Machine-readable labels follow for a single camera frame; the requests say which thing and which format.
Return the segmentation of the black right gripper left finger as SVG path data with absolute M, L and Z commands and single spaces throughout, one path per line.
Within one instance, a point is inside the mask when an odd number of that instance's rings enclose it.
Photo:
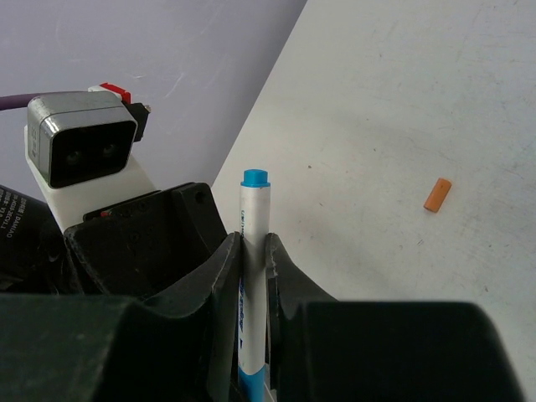
M 146 300 L 182 325 L 181 378 L 210 401 L 229 400 L 241 267 L 241 238 L 233 232 L 202 265 Z

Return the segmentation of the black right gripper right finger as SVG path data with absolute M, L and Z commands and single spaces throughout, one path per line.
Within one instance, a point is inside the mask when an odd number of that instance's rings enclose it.
M 271 387 L 279 398 L 338 396 L 338 302 L 292 260 L 279 235 L 265 243 Z

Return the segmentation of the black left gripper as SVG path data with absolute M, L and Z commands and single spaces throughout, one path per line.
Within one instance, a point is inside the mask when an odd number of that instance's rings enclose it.
M 147 299 L 202 265 L 227 235 L 206 183 L 96 210 L 64 235 L 48 205 L 1 187 L 1 292 Z

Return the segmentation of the blue capped white pen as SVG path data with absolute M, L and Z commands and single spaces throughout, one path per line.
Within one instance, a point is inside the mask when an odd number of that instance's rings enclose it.
M 267 290 L 265 238 L 269 233 L 271 184 L 268 172 L 244 171 L 240 183 L 242 273 L 238 305 L 238 380 L 249 401 L 265 399 Z

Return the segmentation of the orange pen cap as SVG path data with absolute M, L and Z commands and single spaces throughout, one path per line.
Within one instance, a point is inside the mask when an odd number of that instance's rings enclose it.
M 428 198 L 424 202 L 423 208 L 432 213 L 437 213 L 444 203 L 447 194 L 451 189 L 451 181 L 445 178 L 438 178 Z

